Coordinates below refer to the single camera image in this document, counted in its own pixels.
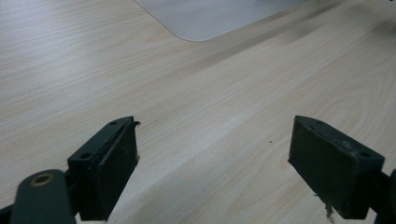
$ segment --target light wood surface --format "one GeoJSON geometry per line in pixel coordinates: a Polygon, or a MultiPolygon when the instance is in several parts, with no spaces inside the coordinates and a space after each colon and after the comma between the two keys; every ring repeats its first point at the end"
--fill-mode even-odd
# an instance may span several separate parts
{"type": "Polygon", "coordinates": [[[108,223],[330,223],[287,163],[293,118],[396,168],[395,11],[315,1],[188,42],[132,0],[1,1],[0,206],[134,115],[141,160],[108,223]]]}

